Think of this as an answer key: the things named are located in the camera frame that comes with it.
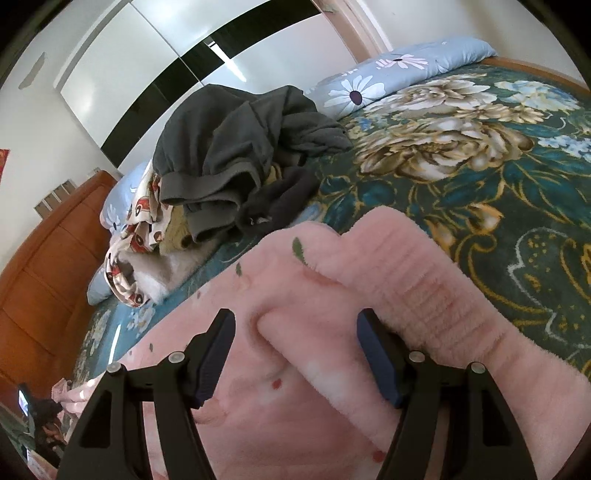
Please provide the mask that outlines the grey white fleece garment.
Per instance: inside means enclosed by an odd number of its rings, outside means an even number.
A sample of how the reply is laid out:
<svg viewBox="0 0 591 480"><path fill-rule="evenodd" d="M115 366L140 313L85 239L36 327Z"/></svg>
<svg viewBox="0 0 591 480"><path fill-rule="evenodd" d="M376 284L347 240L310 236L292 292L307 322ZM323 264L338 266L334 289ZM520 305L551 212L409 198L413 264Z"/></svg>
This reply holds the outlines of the grey white fleece garment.
<svg viewBox="0 0 591 480"><path fill-rule="evenodd" d="M121 253L118 260L139 292L147 300L161 304L214 255L224 240L225 235L220 234L186 250L164 255L127 251Z"/></svg>

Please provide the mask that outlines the light blue daisy quilt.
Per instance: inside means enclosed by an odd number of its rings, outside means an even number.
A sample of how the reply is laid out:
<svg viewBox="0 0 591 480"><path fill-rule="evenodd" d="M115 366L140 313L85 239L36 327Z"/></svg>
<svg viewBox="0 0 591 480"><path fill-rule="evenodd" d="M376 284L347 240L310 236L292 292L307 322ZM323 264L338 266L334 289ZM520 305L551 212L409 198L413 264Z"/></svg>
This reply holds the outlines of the light blue daisy quilt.
<svg viewBox="0 0 591 480"><path fill-rule="evenodd" d="M486 41L453 37L383 53L304 91L318 112L339 120L397 91L497 55Z"/></svg>

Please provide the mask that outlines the teal floral bed blanket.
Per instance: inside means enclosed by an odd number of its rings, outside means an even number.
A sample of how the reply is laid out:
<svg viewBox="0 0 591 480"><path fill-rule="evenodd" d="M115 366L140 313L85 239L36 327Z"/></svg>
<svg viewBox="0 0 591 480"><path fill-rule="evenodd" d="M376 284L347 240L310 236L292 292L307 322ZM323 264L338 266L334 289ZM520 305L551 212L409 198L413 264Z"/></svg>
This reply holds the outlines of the teal floral bed blanket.
<svg viewBox="0 0 591 480"><path fill-rule="evenodd" d="M346 232L370 209L413 219L539 346L590 370L590 96L474 64L346 117L353 150L308 162L300 213Z"/></svg>

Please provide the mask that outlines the pink fleece garment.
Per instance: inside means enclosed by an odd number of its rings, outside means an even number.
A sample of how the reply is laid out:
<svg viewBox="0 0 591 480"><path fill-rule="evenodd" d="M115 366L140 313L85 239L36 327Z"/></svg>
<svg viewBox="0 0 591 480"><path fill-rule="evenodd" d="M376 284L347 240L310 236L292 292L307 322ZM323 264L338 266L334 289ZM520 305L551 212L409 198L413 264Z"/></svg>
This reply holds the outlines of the pink fleece garment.
<svg viewBox="0 0 591 480"><path fill-rule="evenodd" d="M367 308L441 365L487 367L524 436L534 479L589 477L589 380L525 337L388 207L342 235L305 222L267 236L118 363L155 366L228 309L235 339L213 396L192 412L214 479L381 479L401 413L380 393L356 334ZM169 479L151 403L143 423L151 479ZM443 410L424 479L442 479L448 426Z"/></svg>

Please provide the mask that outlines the white red car print garment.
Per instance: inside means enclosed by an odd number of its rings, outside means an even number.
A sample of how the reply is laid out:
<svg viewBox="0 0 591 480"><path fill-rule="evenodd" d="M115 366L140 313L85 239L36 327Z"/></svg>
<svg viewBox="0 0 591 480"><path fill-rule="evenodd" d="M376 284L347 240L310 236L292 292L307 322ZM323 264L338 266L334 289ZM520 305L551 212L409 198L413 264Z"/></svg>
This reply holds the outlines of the white red car print garment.
<svg viewBox="0 0 591 480"><path fill-rule="evenodd" d="M125 267L123 255L157 253L169 225L172 207L160 201L161 178L149 160L133 195L122 230L105 254L104 278L115 297L140 307L148 296L139 287L135 267Z"/></svg>

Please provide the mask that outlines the black garment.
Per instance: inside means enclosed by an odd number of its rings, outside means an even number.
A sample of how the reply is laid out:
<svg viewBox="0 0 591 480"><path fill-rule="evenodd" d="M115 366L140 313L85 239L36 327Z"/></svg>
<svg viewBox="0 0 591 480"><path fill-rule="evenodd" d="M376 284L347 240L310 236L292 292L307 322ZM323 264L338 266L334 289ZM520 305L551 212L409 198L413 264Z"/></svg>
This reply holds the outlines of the black garment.
<svg viewBox="0 0 591 480"><path fill-rule="evenodd" d="M239 208L235 224L243 234L264 236L293 221L318 192L320 180L304 167L287 167L283 177L260 187Z"/></svg>

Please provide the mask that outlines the dark grey sweatshirt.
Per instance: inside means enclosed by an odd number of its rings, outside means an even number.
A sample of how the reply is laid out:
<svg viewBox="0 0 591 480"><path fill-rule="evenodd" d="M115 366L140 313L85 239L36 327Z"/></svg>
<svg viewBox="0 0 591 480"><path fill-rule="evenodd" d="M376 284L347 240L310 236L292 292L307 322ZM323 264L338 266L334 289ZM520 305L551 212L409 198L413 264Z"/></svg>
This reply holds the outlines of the dark grey sweatshirt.
<svg viewBox="0 0 591 480"><path fill-rule="evenodd" d="M267 172L273 162L304 167L312 157L352 147L344 127L318 112L297 87L252 94L209 84L173 112L158 138L152 165L159 176L217 173L238 161Z"/></svg>

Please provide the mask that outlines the red wall decoration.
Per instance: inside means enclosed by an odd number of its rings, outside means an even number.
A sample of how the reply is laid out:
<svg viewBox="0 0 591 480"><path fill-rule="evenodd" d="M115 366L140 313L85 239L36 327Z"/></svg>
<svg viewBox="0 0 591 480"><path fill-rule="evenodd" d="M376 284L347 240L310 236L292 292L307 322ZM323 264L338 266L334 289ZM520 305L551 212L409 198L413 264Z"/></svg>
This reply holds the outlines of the red wall decoration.
<svg viewBox="0 0 591 480"><path fill-rule="evenodd" d="M0 149L0 180L2 179L9 154L9 149Z"/></svg>

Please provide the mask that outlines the white black wardrobe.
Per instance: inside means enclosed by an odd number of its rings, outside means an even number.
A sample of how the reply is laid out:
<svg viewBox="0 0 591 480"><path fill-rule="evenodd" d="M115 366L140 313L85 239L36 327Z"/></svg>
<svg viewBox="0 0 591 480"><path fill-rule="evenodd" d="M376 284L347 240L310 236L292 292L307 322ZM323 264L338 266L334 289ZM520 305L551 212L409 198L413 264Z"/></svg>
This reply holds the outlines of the white black wardrobe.
<svg viewBox="0 0 591 480"><path fill-rule="evenodd" d="M317 1L115 1L55 87L127 173L152 156L174 109L207 84L305 90L355 64Z"/></svg>

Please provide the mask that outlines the wooden headboard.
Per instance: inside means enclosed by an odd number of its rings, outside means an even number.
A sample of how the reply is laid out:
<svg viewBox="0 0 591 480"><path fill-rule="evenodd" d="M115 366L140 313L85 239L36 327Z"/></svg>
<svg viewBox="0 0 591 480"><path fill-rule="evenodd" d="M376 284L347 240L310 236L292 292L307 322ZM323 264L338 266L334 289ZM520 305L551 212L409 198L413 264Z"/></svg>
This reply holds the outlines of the wooden headboard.
<svg viewBox="0 0 591 480"><path fill-rule="evenodd" d="M28 236L1 273L1 402L40 398L73 372L93 314L87 287L108 249L99 213L116 181L100 171Z"/></svg>

